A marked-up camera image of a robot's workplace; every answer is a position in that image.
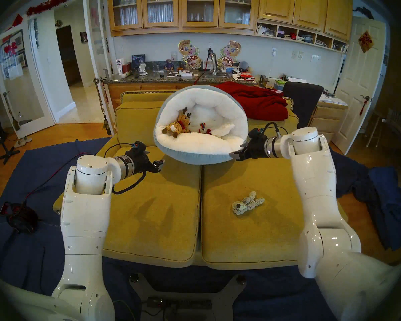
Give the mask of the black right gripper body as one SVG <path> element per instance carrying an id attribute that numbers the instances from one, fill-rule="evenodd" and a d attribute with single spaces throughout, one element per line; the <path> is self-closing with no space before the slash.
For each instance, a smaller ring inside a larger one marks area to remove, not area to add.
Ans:
<path id="1" fill-rule="evenodd" d="M 258 159 L 268 157 L 267 153 L 267 140 L 268 137 L 264 134 L 262 129 L 254 128 L 248 133 L 250 141 L 243 149 L 243 159 Z"/>

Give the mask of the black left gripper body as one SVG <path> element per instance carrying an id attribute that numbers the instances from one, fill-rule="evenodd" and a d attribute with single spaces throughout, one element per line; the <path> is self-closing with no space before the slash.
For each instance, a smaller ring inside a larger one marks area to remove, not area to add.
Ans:
<path id="1" fill-rule="evenodd" d="M 135 141 L 131 148 L 131 160 L 133 163 L 132 174 L 150 172 L 155 173 L 156 167 L 150 162 L 145 153 L 146 145 L 141 141 Z"/>

